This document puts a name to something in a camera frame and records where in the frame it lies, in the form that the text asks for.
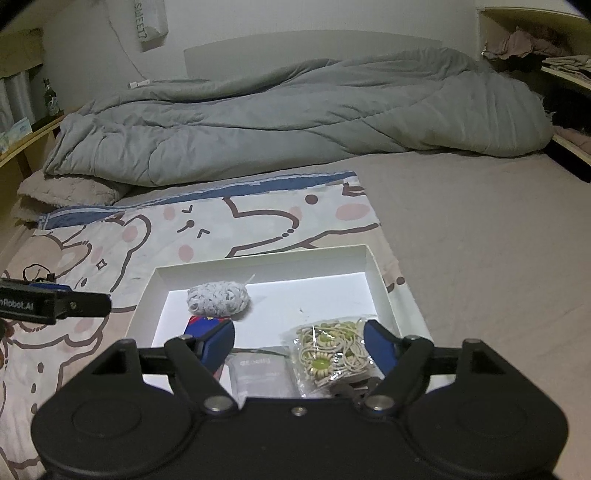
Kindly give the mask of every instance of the beige bed sheet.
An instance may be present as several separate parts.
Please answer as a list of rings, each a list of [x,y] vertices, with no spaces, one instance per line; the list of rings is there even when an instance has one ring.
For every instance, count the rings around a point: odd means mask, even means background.
[[[544,154],[369,155],[298,169],[341,170],[357,172],[436,344],[482,338],[545,390],[570,423],[557,473],[589,478],[591,186]]]

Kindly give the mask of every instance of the cable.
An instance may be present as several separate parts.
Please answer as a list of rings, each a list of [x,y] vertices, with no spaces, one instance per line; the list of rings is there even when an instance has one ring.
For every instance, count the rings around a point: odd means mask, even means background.
[[[115,34],[115,37],[117,37],[117,42],[119,42],[119,46],[121,47],[121,50],[123,51],[123,53],[125,54],[125,56],[129,60],[129,62],[134,66],[135,71],[138,72],[139,76],[142,77],[144,80],[148,80],[148,78],[143,73],[140,72],[139,68],[137,68],[137,65],[134,63],[134,61],[131,59],[131,57],[129,56],[129,54],[125,50],[125,47],[123,46],[123,43],[121,42],[121,38],[119,38],[119,34],[117,33],[117,30],[115,29],[115,27],[113,26],[113,22],[111,21],[111,15],[109,13],[109,5],[107,5],[106,0],[103,0],[103,3],[105,5],[105,12],[107,14],[107,22],[109,23],[109,27],[111,28],[111,30]]]

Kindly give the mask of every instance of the screw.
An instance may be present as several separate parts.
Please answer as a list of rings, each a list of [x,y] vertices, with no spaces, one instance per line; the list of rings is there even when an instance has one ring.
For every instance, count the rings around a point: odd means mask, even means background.
[[[222,413],[230,410],[234,406],[234,401],[224,395],[214,395],[206,398],[203,406],[212,413]]]
[[[303,417],[308,413],[308,410],[304,407],[293,407],[291,409],[291,413],[294,414],[296,417]]]
[[[376,413],[382,413],[394,407],[394,400],[386,395],[371,395],[365,399],[365,405]]]

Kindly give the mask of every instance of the bed sheet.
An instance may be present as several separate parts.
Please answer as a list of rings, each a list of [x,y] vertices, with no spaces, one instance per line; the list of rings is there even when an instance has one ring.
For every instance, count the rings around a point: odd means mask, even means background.
[[[56,221],[78,223],[36,230],[3,276],[34,278],[45,267],[59,283],[77,291],[109,293],[112,310],[104,319],[71,317],[55,326],[8,322],[0,342],[0,456],[19,480],[34,479],[43,471],[29,433],[33,415],[56,388],[126,335],[154,268],[366,244],[376,257],[392,308],[400,314],[402,334],[428,336],[353,172],[292,174],[200,189],[125,209],[99,209],[95,214],[103,217],[93,222],[77,209],[61,213]]]
[[[357,173],[436,343],[482,338],[546,391],[570,424],[557,472],[587,479],[591,186],[544,154],[410,152],[295,171],[342,170]]]

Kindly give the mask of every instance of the clear plastic bag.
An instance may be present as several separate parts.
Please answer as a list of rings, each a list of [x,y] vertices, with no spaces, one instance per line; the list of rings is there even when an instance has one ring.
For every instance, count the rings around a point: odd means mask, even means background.
[[[341,317],[300,326],[285,337],[302,397],[326,396],[339,382],[359,382],[376,373],[365,349],[363,327],[375,316]]]
[[[232,396],[242,407],[247,397],[296,398],[289,350],[284,346],[233,349],[226,358]]]

